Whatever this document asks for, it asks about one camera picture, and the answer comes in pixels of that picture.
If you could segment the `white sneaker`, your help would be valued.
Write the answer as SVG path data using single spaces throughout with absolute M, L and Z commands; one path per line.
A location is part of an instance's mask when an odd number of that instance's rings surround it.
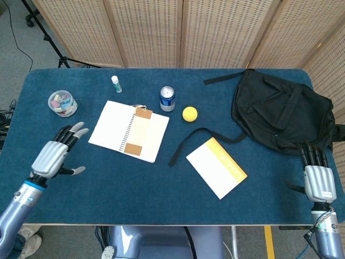
M 40 248 L 42 237 L 37 233 L 40 228 L 41 225 L 39 224 L 21 226 L 18 234 L 24 241 L 24 246 L 21 249 L 18 259 L 26 259 Z

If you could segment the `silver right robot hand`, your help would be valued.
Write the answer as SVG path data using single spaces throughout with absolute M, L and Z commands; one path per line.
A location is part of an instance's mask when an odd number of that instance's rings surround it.
M 311 202 L 332 203 L 336 200 L 334 174 L 329 167 L 325 152 L 306 142 L 296 145 L 303 167 L 304 186 L 297 186 L 286 180 L 286 186 L 305 194 Z

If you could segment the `white yellow notepad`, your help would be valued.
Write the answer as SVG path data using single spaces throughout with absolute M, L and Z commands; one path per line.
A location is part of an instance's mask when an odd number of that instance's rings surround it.
M 220 200 L 247 178 L 214 137 L 187 155 L 186 159 Z

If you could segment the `clear jar of clips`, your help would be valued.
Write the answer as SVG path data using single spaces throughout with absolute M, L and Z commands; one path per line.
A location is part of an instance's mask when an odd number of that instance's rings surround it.
M 58 116 L 67 118 L 75 114 L 78 104 L 73 96 L 66 90 L 53 92 L 48 98 L 49 108 Z

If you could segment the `grey-blue robot torso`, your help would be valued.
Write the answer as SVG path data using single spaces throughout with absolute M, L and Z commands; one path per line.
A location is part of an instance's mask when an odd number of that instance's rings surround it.
M 218 226 L 97 226 L 101 259 L 224 259 Z

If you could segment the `spiral notebook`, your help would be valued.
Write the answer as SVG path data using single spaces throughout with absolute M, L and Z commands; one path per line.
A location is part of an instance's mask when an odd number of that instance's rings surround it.
M 127 154 L 124 149 L 129 128 L 134 119 L 135 106 L 137 105 L 107 101 L 88 142 L 154 163 L 167 129 L 169 117 L 152 112 L 147 137 L 140 156 Z

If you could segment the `black tripod stand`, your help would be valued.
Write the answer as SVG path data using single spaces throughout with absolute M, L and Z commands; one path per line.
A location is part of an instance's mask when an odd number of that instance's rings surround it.
M 38 20 L 37 18 L 37 15 L 40 14 L 40 12 L 37 10 L 37 11 L 33 11 L 29 4 L 27 3 L 26 0 L 20 0 L 23 5 L 25 6 L 25 8 L 27 9 L 27 11 L 29 12 L 29 18 L 30 19 L 33 19 L 36 24 L 38 25 L 38 27 L 40 28 L 40 30 L 42 31 L 43 33 L 43 40 L 46 41 L 46 42 L 49 42 L 49 44 L 52 46 L 52 48 L 54 49 L 55 53 L 58 55 L 59 59 L 58 59 L 58 68 L 61 68 L 63 65 L 66 67 L 66 68 L 71 68 L 71 66 L 69 65 L 68 62 L 74 62 L 76 64 L 79 64 L 79 65 L 83 65 L 85 68 L 97 68 L 97 69 L 100 69 L 101 66 L 97 66 L 97 65 L 94 65 L 94 64 L 90 64 L 90 63 L 86 63 L 86 62 L 82 62 L 80 60 L 75 60 L 75 59 L 72 59 L 72 58 L 69 58 L 67 56 L 64 56 L 60 50 L 58 49 L 58 47 L 55 45 L 53 39 L 51 38 L 51 36 L 47 33 L 47 31 L 45 30 L 45 28 L 43 27 L 43 25 L 41 24 L 41 22 Z

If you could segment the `white glue stick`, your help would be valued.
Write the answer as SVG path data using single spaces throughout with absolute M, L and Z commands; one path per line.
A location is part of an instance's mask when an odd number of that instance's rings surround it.
M 119 79 L 117 76 L 112 76 L 111 77 L 111 81 L 112 83 L 114 84 L 114 87 L 115 87 L 115 90 L 117 93 L 121 93 L 122 92 L 122 88 L 121 88 L 121 85 L 119 83 Z

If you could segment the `wicker folding screen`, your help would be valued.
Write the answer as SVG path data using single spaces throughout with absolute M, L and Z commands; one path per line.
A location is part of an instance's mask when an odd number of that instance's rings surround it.
M 32 0 L 67 53 L 110 67 L 300 68 L 345 124 L 345 0 Z

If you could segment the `brown and cream bookmark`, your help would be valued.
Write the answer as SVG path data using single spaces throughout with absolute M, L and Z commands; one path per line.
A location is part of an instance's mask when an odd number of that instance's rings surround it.
M 134 119 L 129 128 L 124 152 L 140 156 L 147 137 L 152 111 L 145 106 L 135 106 Z

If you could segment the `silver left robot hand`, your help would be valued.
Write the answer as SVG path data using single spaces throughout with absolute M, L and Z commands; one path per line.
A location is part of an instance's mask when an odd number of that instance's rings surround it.
M 39 152 L 31 166 L 32 173 L 46 179 L 51 179 L 57 174 L 78 175 L 82 173 L 86 167 L 68 169 L 63 167 L 63 163 L 72 147 L 88 131 L 89 129 L 84 128 L 82 121 L 61 128 L 53 140 L 48 141 Z

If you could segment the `blue table mat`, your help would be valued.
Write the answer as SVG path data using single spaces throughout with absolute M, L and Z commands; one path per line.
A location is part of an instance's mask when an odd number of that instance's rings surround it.
M 176 108 L 154 163 L 92 145 L 89 134 L 75 144 L 64 165 L 85 166 L 76 176 L 49 180 L 28 223 L 67 224 L 309 224 L 312 203 L 287 188 L 303 184 L 301 160 L 249 138 L 223 147 L 247 178 L 221 200 L 199 176 L 186 156 L 205 143 L 207 127 L 231 139 L 241 129 L 232 120 L 231 104 L 238 78 L 205 85 L 204 80 L 232 73 L 230 69 L 40 69 L 24 81 L 9 134 L 0 154 L 0 213 L 29 176 L 43 146 L 65 125 L 83 121 L 93 130 L 105 103 L 144 104 L 161 114 L 159 91 L 176 91 Z M 117 76 L 117 93 L 111 81 Z M 77 111 L 63 118 L 48 106 L 49 96 L 68 91 Z M 198 117 L 187 122 L 183 110 Z

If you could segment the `blue soda can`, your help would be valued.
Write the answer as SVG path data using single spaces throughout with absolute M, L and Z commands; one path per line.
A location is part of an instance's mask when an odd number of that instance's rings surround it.
M 160 90 L 160 107 L 165 112 L 171 112 L 175 108 L 175 91 L 171 86 L 164 86 Z

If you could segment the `blue jeans leg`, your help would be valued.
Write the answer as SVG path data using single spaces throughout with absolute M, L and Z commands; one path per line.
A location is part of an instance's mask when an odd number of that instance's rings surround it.
M 26 238 L 23 235 L 18 233 L 16 235 L 16 239 L 15 239 L 11 252 L 20 254 L 25 246 L 25 243 L 26 243 Z

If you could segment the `yellow ball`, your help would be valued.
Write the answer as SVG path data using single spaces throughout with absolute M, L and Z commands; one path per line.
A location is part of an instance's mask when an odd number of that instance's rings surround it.
M 187 122 L 193 122 L 197 119 L 198 112 L 194 107 L 188 106 L 183 110 L 182 117 Z

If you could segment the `black backpack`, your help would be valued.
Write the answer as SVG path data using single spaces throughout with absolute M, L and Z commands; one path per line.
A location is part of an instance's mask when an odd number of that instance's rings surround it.
M 205 85 L 241 77 L 237 85 L 231 117 L 242 133 L 230 139 L 206 127 L 193 130 L 208 132 L 228 144 L 246 137 L 289 155 L 299 155 L 308 144 L 317 152 L 345 141 L 345 125 L 336 124 L 333 103 L 307 85 L 281 79 L 254 69 L 204 80 Z

